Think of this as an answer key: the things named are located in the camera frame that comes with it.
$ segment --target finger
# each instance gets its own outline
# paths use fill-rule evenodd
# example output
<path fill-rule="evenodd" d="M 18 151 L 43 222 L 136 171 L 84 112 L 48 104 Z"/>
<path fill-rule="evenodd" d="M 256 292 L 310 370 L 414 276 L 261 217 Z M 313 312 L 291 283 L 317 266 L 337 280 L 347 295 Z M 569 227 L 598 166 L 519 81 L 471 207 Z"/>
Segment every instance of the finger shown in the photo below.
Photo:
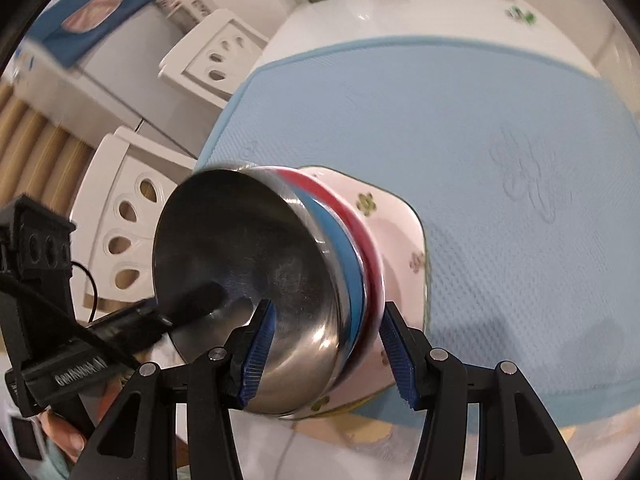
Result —
<path fill-rule="evenodd" d="M 114 379 L 107 384 L 107 387 L 104 389 L 104 394 L 100 399 L 100 404 L 98 404 L 98 410 L 96 413 L 98 421 L 102 420 L 121 390 L 122 384 L 120 383 L 120 378 Z"/>
<path fill-rule="evenodd" d="M 42 431 L 75 463 L 86 445 L 82 434 L 61 416 L 46 410 L 38 415 Z"/>

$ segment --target chair backrest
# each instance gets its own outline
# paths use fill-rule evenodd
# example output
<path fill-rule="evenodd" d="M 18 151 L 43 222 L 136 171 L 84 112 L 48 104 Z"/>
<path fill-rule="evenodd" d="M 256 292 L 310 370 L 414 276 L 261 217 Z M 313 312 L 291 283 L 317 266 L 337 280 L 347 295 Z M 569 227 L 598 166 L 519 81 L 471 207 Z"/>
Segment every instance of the chair backrest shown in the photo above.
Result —
<path fill-rule="evenodd" d="M 218 9 L 169 51 L 159 76 L 223 108 L 267 42 L 228 9 Z"/>
<path fill-rule="evenodd" d="M 91 271 L 100 298 L 127 303 L 154 294 L 154 234 L 162 208 L 177 185 L 146 162 L 160 157 L 158 166 L 177 164 L 184 176 L 195 162 L 148 139 L 139 142 L 136 135 L 123 135 L 119 129 L 104 137 L 71 212 L 78 226 L 72 234 L 72 258 Z M 134 149 L 130 140 L 138 144 Z M 153 157 L 142 162 L 132 155 L 136 152 Z M 92 294 L 92 289 L 80 269 L 74 268 L 71 291 L 76 317 L 87 320 L 90 308 L 84 295 Z"/>

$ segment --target blue bowl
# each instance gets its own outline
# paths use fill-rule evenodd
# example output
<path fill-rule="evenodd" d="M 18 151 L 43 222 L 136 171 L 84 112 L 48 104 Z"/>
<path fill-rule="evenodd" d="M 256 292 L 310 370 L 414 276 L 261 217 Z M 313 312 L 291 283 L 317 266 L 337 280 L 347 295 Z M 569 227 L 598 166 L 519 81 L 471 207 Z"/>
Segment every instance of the blue bowl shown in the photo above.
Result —
<path fill-rule="evenodd" d="M 350 238 L 334 216 L 307 192 L 299 187 L 292 186 L 292 188 L 305 208 L 314 217 L 318 227 L 322 229 L 326 238 L 331 242 L 340 263 L 350 301 L 351 320 L 349 323 L 348 348 L 349 354 L 351 354 L 360 333 L 365 307 L 363 269 L 360 265 L 360 260 Z"/>

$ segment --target black cable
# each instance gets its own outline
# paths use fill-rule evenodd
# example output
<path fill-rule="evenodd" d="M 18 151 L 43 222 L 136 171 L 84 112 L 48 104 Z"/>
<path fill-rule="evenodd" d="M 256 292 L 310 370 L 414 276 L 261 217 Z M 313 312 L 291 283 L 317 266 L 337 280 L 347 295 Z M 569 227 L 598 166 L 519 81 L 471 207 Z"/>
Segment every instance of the black cable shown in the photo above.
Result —
<path fill-rule="evenodd" d="M 72 261 L 71 266 L 81 269 L 82 272 L 84 272 L 86 276 L 89 278 L 89 281 L 91 282 L 91 286 L 94 288 L 94 306 L 91 307 L 91 315 L 89 316 L 89 323 L 91 323 L 94 320 L 95 311 L 98 308 L 98 286 L 95 284 L 94 277 L 91 275 L 91 272 L 89 271 L 89 269 L 87 269 L 83 264 L 81 264 L 80 262 Z"/>
<path fill-rule="evenodd" d="M 45 307 L 52 316 L 57 317 L 60 322 L 65 323 L 73 335 L 88 345 L 104 353 L 109 359 L 124 364 L 132 370 L 137 370 L 140 362 L 131 354 L 123 352 L 121 349 L 100 339 L 90 330 L 78 324 L 75 319 L 70 318 L 62 312 L 55 304 L 51 303 L 47 298 L 37 293 L 31 287 L 19 282 L 9 274 L 0 272 L 0 290 L 13 296 L 14 298 L 25 298 L 28 301 L 34 301 Z"/>

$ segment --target light blue tablecloth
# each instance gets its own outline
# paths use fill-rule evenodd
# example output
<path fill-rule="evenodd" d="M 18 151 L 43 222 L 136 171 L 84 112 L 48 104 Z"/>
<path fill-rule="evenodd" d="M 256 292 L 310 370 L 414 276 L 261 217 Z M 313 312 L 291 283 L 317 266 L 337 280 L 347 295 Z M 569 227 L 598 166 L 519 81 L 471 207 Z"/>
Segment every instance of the light blue tablecloth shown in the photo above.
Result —
<path fill-rule="evenodd" d="M 640 142 L 599 79 L 437 38 L 339 45 L 257 70 L 198 168 L 328 166 L 412 204 L 430 339 L 519 364 L 561 425 L 640 402 Z M 391 390 L 361 413 L 419 424 Z"/>

